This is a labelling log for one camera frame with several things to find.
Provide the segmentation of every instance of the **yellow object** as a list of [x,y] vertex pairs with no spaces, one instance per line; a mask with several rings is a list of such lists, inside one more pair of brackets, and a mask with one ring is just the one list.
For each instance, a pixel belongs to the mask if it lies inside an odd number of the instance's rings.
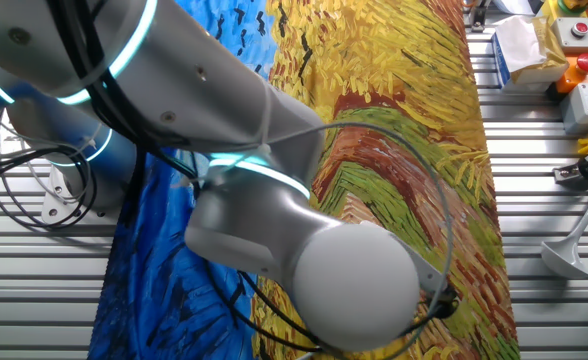
[[542,64],[530,65],[521,70],[514,71],[511,74],[512,82],[514,84],[527,84],[531,83],[533,78],[543,78],[548,76],[554,76],[551,80],[558,79],[560,74],[567,71],[569,63],[563,54],[563,49],[558,43],[554,32],[550,27],[551,23],[544,17],[537,17],[532,19],[532,25],[534,25],[534,31],[538,38],[540,51],[545,54],[547,59]]
[[584,18],[587,17],[587,14],[585,13],[585,11],[583,11],[580,14],[574,14],[574,13],[569,13],[569,12],[563,11],[558,5],[558,1],[559,0],[546,0],[543,3],[543,6],[541,7],[541,13],[543,13],[543,16],[547,17],[547,21],[549,24],[552,24],[554,22],[554,20],[556,20],[560,17],[584,17]]
[[588,155],[588,138],[578,139],[578,153],[581,155]]
[[561,0],[570,10],[584,8],[588,5],[588,0]]

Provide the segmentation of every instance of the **cable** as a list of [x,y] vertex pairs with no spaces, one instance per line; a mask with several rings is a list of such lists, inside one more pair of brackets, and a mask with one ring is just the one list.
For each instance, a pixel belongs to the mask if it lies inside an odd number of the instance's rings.
[[[92,168],[89,164],[89,161],[87,161],[87,158],[85,157],[85,155],[83,154],[83,150],[85,150],[88,146],[90,146],[90,144],[92,143],[92,141],[94,141],[96,139],[96,136],[98,136],[101,128],[103,127],[103,124],[98,124],[98,127],[96,128],[96,131],[94,131],[94,134],[92,134],[92,136],[85,142],[85,144],[83,144],[81,147],[79,147],[78,149],[75,148],[74,146],[70,145],[70,144],[66,144],[66,143],[62,143],[62,142],[56,142],[56,141],[51,141],[51,140],[45,140],[45,139],[36,139],[36,138],[32,138],[29,136],[25,136],[22,134],[17,133],[14,129],[11,129],[9,126],[5,125],[3,123],[2,120],[0,120],[0,125],[6,130],[8,131],[10,134],[18,137],[21,139],[21,148],[23,150],[29,151],[30,149],[25,149],[25,143],[24,140],[28,140],[34,143],[40,143],[40,144],[45,144],[45,145],[53,145],[53,146],[63,146],[63,147],[69,147],[70,149],[74,149],[76,150],[73,154],[71,154],[71,156],[76,156],[76,155],[80,155],[83,157],[83,159],[85,160],[85,163],[87,165],[87,172],[88,172],[88,176],[90,174],[90,172],[92,171]],[[42,180],[41,178],[36,174],[34,167],[32,166],[32,164],[30,162],[27,162],[27,167],[30,170],[30,173],[32,174],[32,176],[34,177],[34,179],[36,179],[36,181],[38,182],[38,184],[43,188],[43,190],[45,190],[45,192],[47,192],[48,194],[58,198],[59,200],[63,201],[64,203],[76,203],[78,201],[78,199],[85,194],[85,192],[87,191],[88,187],[89,187],[89,181],[87,186],[85,186],[81,192],[77,195],[73,195],[72,197],[64,197],[61,196],[60,194],[57,194],[55,191],[52,191],[52,189],[50,189],[49,186],[47,186]]]
[[[59,36],[74,66],[77,76],[84,78],[89,73],[90,65],[98,66],[104,54],[94,27],[91,12],[85,1],[48,0],[48,6],[54,18]],[[164,153],[158,145],[143,131],[139,123],[143,116],[127,100],[112,74],[106,70],[96,82],[88,86],[87,91],[92,99],[92,107],[96,114],[109,127],[141,146],[150,154],[158,157],[187,178],[194,178],[194,173],[174,157]],[[200,185],[195,183],[194,194],[200,193]]]
[[[59,31],[59,36],[63,41],[65,49],[68,53],[70,60],[77,72],[79,78],[84,78],[90,69],[89,64],[92,66],[97,66],[103,60],[103,52],[101,49],[100,41],[98,39],[98,34],[96,32],[96,28],[91,19],[91,12],[89,11],[89,7],[85,1],[57,1],[57,0],[48,0],[48,5],[54,17],[54,21],[56,23],[57,29]],[[81,33],[81,30],[78,28],[78,23],[82,28],[84,34]],[[86,41],[85,48],[83,47],[83,39]],[[138,110],[127,100],[123,91],[120,89],[118,84],[116,83],[114,77],[109,71],[105,71],[103,75],[101,75],[100,79],[97,80],[95,83],[91,84],[87,87],[87,91],[92,98],[92,106],[95,109],[97,115],[101,117],[101,119],[108,124],[108,126],[112,127],[116,131],[120,132],[127,138],[134,141],[136,144],[141,145],[147,151],[149,151],[152,155],[159,157],[161,160],[172,166],[174,169],[178,170],[179,172],[183,173],[184,175],[188,176],[188,179],[197,178],[196,176],[192,176],[187,169],[186,165],[181,163],[176,158],[169,158],[167,154],[164,154],[162,151],[159,150],[158,145],[153,142],[149,136],[141,130],[138,124],[143,123],[144,118],[138,112]],[[367,124],[367,123],[334,123],[328,124],[324,126],[320,126],[317,128],[309,129],[306,131],[298,132],[295,134],[291,134],[273,141],[269,141],[268,144],[277,143],[280,141],[285,141],[292,139],[297,136],[303,136],[309,134],[314,131],[333,128],[333,127],[347,127],[347,126],[360,126],[369,129],[374,129],[381,131],[390,137],[394,138],[396,141],[400,142],[404,146],[406,146],[409,151],[417,157],[418,161],[423,165],[430,177],[434,180],[437,190],[439,192],[439,196],[441,198],[441,202],[443,204],[444,212],[445,212],[445,222],[447,226],[447,243],[448,243],[448,255],[445,261],[443,274],[441,280],[439,281],[439,286],[435,292],[435,296],[429,306],[428,313],[431,313],[435,310],[435,307],[438,303],[438,298],[440,297],[444,285],[446,284],[446,275],[449,272],[449,267],[451,265],[451,258],[452,258],[452,245],[453,245],[453,234],[452,234],[452,224],[451,218],[449,213],[449,208],[447,206],[447,200],[445,198],[444,191],[440,186],[438,177],[432,170],[429,163],[418,153],[418,151],[403,137],[400,135],[384,128],[381,126]],[[255,149],[261,146],[262,144],[247,144],[236,147],[236,149]],[[193,182],[194,186],[198,186],[198,181]],[[400,355],[401,353],[405,352],[420,336],[423,326],[420,326],[414,336],[406,343],[406,345],[396,352],[394,355],[389,357],[388,359],[393,359],[394,357]]]
[[[60,148],[54,148],[54,149],[43,149],[43,150],[39,150],[39,151],[34,151],[34,154],[31,154],[28,156],[29,159],[31,159],[32,157],[38,157],[40,156],[40,153],[45,152],[45,153],[53,153],[53,152],[60,152],[66,156],[69,156],[70,159],[74,162],[77,170],[79,171],[79,174],[81,174],[81,180],[83,182],[83,186],[86,186],[86,177],[85,174],[83,173],[83,167],[82,167],[82,163],[83,161],[85,161],[81,156],[77,155],[72,155],[72,150],[65,148],[65,147],[60,147]],[[6,171],[8,171],[9,169],[22,165],[23,163],[25,163],[26,161],[29,161],[29,159],[20,159],[16,158],[15,159],[15,163],[12,165],[9,165],[7,167],[1,168],[0,169],[0,177],[1,180],[3,181],[3,185],[6,189],[6,192],[8,194],[8,196],[12,199],[12,201],[14,202],[14,204],[19,208],[19,210],[21,210],[21,212],[23,213],[23,215],[25,215],[26,217],[28,217],[30,220],[33,221],[33,223],[29,223],[26,221],[23,221],[19,218],[17,218],[14,214],[12,214],[6,207],[5,205],[3,205],[3,203],[0,201],[0,208],[1,210],[3,210],[3,212],[10,217],[11,219],[13,219],[14,221],[16,221],[17,223],[28,227],[28,228],[47,228],[47,229],[62,229],[62,228],[66,228],[66,227],[70,227],[72,225],[75,225],[76,223],[78,223],[79,221],[81,221],[83,219],[83,217],[89,212],[89,210],[91,209],[92,205],[94,204],[94,201],[96,199],[96,191],[93,191],[92,193],[92,197],[90,198],[90,202],[88,204],[88,206],[86,207],[86,209],[83,212],[80,212],[79,214],[79,210],[80,207],[82,206],[82,202],[83,199],[85,197],[85,194],[83,194],[82,198],[79,200],[77,207],[74,209],[74,211],[68,215],[67,217],[65,217],[64,219],[57,221],[55,223],[51,223],[51,224],[46,224],[43,223],[41,221],[39,221],[38,219],[34,218],[31,214],[29,214],[29,212],[20,204],[20,202],[18,201],[18,199],[16,199],[16,197],[14,196],[14,194],[12,193],[11,189],[9,188],[9,184],[7,183],[7,179],[5,178],[4,173]],[[94,185],[94,189],[96,189],[96,177],[95,175],[92,173],[91,174],[91,180],[92,183]],[[76,217],[76,219],[74,219],[72,222],[70,223],[65,223],[68,220],[70,220],[71,218]]]
[[[314,133],[319,130],[330,129],[330,128],[345,128],[345,127],[361,127],[361,128],[366,128],[366,129],[370,129],[370,130],[376,130],[376,131],[381,132],[381,133],[393,138],[394,140],[398,141],[403,146],[405,146],[409,150],[409,152],[412,153],[412,155],[414,155],[414,157],[416,157],[418,162],[427,170],[429,176],[432,178],[432,180],[434,181],[434,184],[436,185],[436,189],[438,191],[441,205],[443,206],[443,212],[445,214],[445,226],[447,229],[447,255],[445,258],[445,264],[443,265],[443,272],[441,273],[441,280],[438,283],[438,286],[437,286],[436,291],[434,293],[434,297],[432,298],[432,302],[430,303],[430,306],[427,311],[428,314],[433,313],[436,310],[436,306],[438,304],[439,298],[442,295],[443,290],[445,289],[445,285],[447,284],[447,274],[449,273],[450,265],[452,264],[452,253],[454,250],[454,232],[452,230],[452,218],[451,218],[451,213],[450,213],[449,206],[447,203],[447,198],[445,197],[445,191],[439,182],[438,176],[436,175],[436,173],[432,169],[429,162],[423,157],[423,155],[421,155],[419,153],[419,151],[416,150],[416,148],[409,141],[407,141],[404,137],[402,137],[400,134],[398,134],[394,131],[391,131],[383,126],[369,124],[369,123],[360,123],[360,122],[339,122],[339,123],[325,124],[325,125],[317,126],[314,128],[299,131],[299,132],[296,132],[293,134],[289,134],[289,135],[271,140],[268,142],[268,144],[275,144],[275,143],[279,143],[282,141],[291,140],[296,137],[305,136],[305,135]],[[402,353],[404,353],[405,351],[407,351],[416,342],[416,340],[418,340],[418,338],[421,335],[421,333],[423,332],[424,328],[425,328],[425,324],[420,325],[416,329],[414,335],[407,341],[407,343],[405,343],[405,345],[401,349],[394,352],[392,355],[385,357],[384,359],[380,359],[380,360],[392,360],[392,359],[398,357],[399,355],[401,355]],[[329,350],[330,351],[333,350],[332,352],[337,351],[337,349],[333,349],[333,348],[330,348]]]
[[252,278],[250,278],[250,276],[246,272],[239,271],[238,273],[250,285],[250,287],[252,288],[252,290],[254,290],[256,295],[258,295],[258,297],[260,297],[261,300],[263,300],[265,305],[267,305],[278,317],[280,317],[283,321],[285,321],[289,326],[294,328],[296,331],[298,331],[302,335],[306,336],[314,344],[319,343],[318,337],[316,337],[314,334],[312,334],[309,330],[307,330],[307,329],[303,328],[302,326],[300,326],[299,324],[297,324],[294,320],[290,319],[287,315],[285,315],[281,311],[281,309],[279,309],[276,305],[274,305],[274,303],[271,302],[270,299],[261,291],[261,289],[258,288],[256,283],[252,280]]
[[257,333],[259,333],[259,334],[261,334],[261,335],[263,335],[273,341],[276,341],[279,344],[291,347],[296,350],[306,351],[306,352],[319,352],[319,351],[321,351],[320,348],[311,348],[311,347],[307,347],[307,346],[294,344],[294,343],[289,342],[287,340],[281,339],[270,332],[265,331],[264,329],[262,329],[259,326],[256,326],[256,324],[254,324],[251,320],[249,320],[247,317],[245,317],[245,315],[243,315],[234,306],[234,304],[232,304],[227,298],[225,298],[225,294],[223,294],[223,290],[218,286],[218,284],[216,284],[216,280],[214,279],[214,276],[212,275],[212,269],[210,268],[210,262],[207,259],[203,259],[203,264],[205,265],[205,272],[207,273],[207,277],[208,277],[209,281],[212,283],[212,287],[214,287],[214,291],[216,291],[216,293],[218,294],[218,297],[221,298],[221,300],[225,303],[227,308],[232,312],[232,314],[234,316],[241,319],[241,321],[243,321],[252,330],[256,331]]
[[105,4],[107,4],[108,0],[99,0],[96,5],[94,5],[94,8],[92,9],[92,20],[96,20],[96,18],[98,17],[98,15],[101,13],[101,10],[103,10],[103,7],[105,6]]

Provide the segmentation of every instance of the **black cable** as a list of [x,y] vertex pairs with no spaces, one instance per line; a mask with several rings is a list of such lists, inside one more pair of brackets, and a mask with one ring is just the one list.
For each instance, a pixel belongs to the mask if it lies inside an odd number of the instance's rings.
[[270,308],[270,310],[272,310],[279,318],[285,321],[289,326],[291,326],[296,331],[310,339],[310,341],[312,341],[315,345],[318,345],[319,339],[316,335],[312,334],[309,330],[300,326],[294,320],[292,320],[290,317],[284,314],[281,311],[281,309],[274,305],[274,303],[270,301],[270,299],[265,295],[265,293],[263,293],[261,289],[258,288],[254,280],[252,280],[252,278],[250,278],[250,276],[246,272],[239,271],[238,273],[243,277],[243,279],[245,279],[245,282],[247,282],[250,285],[252,290],[254,290],[254,293],[256,293],[256,295],[258,295],[258,297],[261,298],[261,300],[263,300],[265,305],[267,305]]
[[[74,165],[76,166],[76,168],[79,172],[79,175],[81,176],[81,182],[82,182],[83,188],[85,188],[85,186],[87,186],[87,181],[88,181],[87,174],[85,174],[85,172],[84,172],[85,166],[87,164],[85,163],[85,159],[83,159],[82,156],[80,156],[79,154],[72,155],[74,153],[73,150],[67,149],[64,147],[55,148],[55,149],[47,149],[47,150],[49,150],[48,153],[58,152],[58,153],[62,153],[64,155],[68,156],[70,158],[70,160],[72,160],[74,162]],[[15,166],[22,165],[22,164],[26,163],[27,161],[29,161],[29,160],[16,159]],[[23,221],[23,220],[17,218],[1,202],[0,202],[0,208],[1,208],[1,210],[3,210],[5,215],[9,216],[10,218],[12,218],[14,221],[19,223],[20,225],[30,227],[30,228],[47,228],[47,229],[63,229],[66,227],[70,227],[70,226],[75,225],[76,223],[78,223],[79,221],[81,221],[85,217],[85,215],[91,210],[91,208],[94,205],[94,202],[96,200],[96,195],[97,195],[96,177],[95,177],[94,173],[91,173],[91,180],[92,180],[92,185],[93,185],[94,191],[92,192],[92,197],[90,198],[90,202],[88,203],[88,206],[85,208],[85,210],[83,212],[81,212],[78,216],[76,215],[79,213],[80,208],[85,200],[86,193],[83,193],[78,200],[78,204],[77,204],[76,208],[68,216],[66,216],[62,220],[54,222],[54,223],[50,223],[50,224],[43,223],[40,220],[33,217],[21,205],[21,203],[18,201],[18,199],[16,199],[16,197],[14,196],[14,194],[12,193],[12,191],[9,187],[9,184],[7,183],[7,178],[5,177],[5,174],[4,174],[7,170],[0,172],[0,177],[1,177],[1,180],[3,181],[3,186],[5,187],[5,190],[8,194],[8,196],[12,199],[14,204],[19,208],[19,210],[21,210],[23,215],[25,215],[30,220],[32,220],[33,223],[29,223],[29,222],[26,222],[26,221]],[[72,219],[73,217],[76,217],[76,219],[74,219],[74,221],[67,223],[67,224],[65,223],[65,222],[69,221],[70,219]]]
[[5,166],[3,168],[0,168],[0,175],[3,174],[3,173],[8,172],[10,170],[12,170],[13,168],[15,168],[17,166],[20,166],[21,164],[24,164],[25,162],[27,162],[29,160],[34,160],[34,159],[36,159],[38,157],[41,157],[44,154],[50,154],[50,153],[53,153],[53,152],[58,152],[58,151],[54,151],[54,150],[49,149],[48,151],[45,151],[44,153],[40,153],[40,152],[37,151],[37,152],[31,153],[31,154],[26,155],[26,156],[21,156],[20,157],[20,162],[12,163],[12,164],[10,164],[8,166]]
[[247,317],[245,317],[245,315],[243,315],[235,306],[234,304],[232,304],[228,299],[225,298],[225,294],[223,294],[223,290],[218,286],[218,284],[216,284],[216,280],[214,279],[214,276],[212,275],[212,269],[210,268],[210,263],[209,261],[207,261],[206,259],[203,259],[203,263],[205,265],[205,272],[207,273],[207,277],[209,278],[210,282],[212,283],[212,287],[214,287],[214,291],[218,294],[218,297],[221,298],[221,300],[223,301],[223,303],[225,303],[225,305],[227,306],[227,308],[232,312],[232,314],[234,316],[236,316],[237,318],[241,319],[241,321],[243,321],[247,326],[249,326],[250,328],[252,328],[254,331],[256,331],[257,333],[273,340],[276,341],[277,343],[281,344],[281,345],[285,345],[288,347],[291,347],[292,349],[296,349],[296,350],[300,350],[300,351],[306,351],[306,352],[319,352],[321,351],[320,348],[311,348],[311,347],[307,347],[307,346],[302,346],[302,345],[298,345],[298,344],[294,344],[292,342],[289,342],[285,339],[281,339],[278,336],[265,331],[264,329],[262,329],[259,326],[256,326],[256,324],[254,324],[250,319],[248,319]]
[[107,4],[107,1],[108,0],[99,0],[96,5],[94,5],[94,8],[92,9],[92,20],[96,20],[105,4]]
[[[55,18],[59,36],[72,61],[72,65],[79,78],[84,78],[89,71],[83,64],[81,54],[83,52],[87,54],[92,66],[98,66],[104,57],[96,28],[91,20],[89,7],[85,1],[48,0],[48,5]],[[72,23],[75,24],[77,22],[80,23],[84,34],[79,33],[80,29],[78,27],[72,26]],[[83,35],[86,39],[86,47],[83,47],[80,41]],[[190,178],[194,178],[194,173],[185,164],[180,163],[178,159],[172,158],[160,150],[149,135],[138,126],[139,123],[144,122],[143,116],[127,100],[109,70],[106,70],[98,81],[86,89],[92,98],[92,102],[96,102],[96,104],[93,104],[93,107],[95,109],[98,108],[97,115],[102,115],[101,119],[109,127],[123,134],[134,143],[141,145],[150,154],[163,160],[177,171]],[[129,131],[124,122],[118,120],[119,117],[132,119],[127,125],[132,127],[133,131]]]

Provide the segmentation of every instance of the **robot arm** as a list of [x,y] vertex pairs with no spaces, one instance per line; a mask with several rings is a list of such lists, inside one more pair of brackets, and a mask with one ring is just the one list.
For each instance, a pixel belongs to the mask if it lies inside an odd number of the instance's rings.
[[[314,111],[245,67],[172,0],[108,1],[94,26],[105,56],[79,78],[47,1],[0,0],[0,67],[95,117],[84,89],[109,69],[142,115],[141,123],[129,125],[161,145],[218,153],[214,170],[240,156],[221,152],[322,125]],[[325,343],[373,349],[411,323],[419,286],[433,294],[440,275],[387,230],[309,208],[307,189],[323,140],[318,131],[278,142],[269,153],[215,172],[185,241],[208,260],[281,283]]]

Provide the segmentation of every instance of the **gray metal rail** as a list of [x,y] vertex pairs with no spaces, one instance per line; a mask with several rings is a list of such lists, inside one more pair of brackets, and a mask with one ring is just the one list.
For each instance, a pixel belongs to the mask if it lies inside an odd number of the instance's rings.
[[[576,138],[565,135],[559,109],[543,96],[497,90],[489,40],[503,18],[490,11],[485,32],[468,38],[521,354],[524,360],[588,360],[588,280],[555,278],[539,255],[541,241],[561,239],[588,204],[588,192],[555,185],[551,173],[576,161]],[[47,163],[37,169],[46,178]],[[15,169],[9,183],[38,214],[44,194],[27,168]],[[94,216],[52,234],[27,231],[0,211],[0,359],[86,357],[114,231],[92,225]],[[579,251],[588,266],[588,229]]]

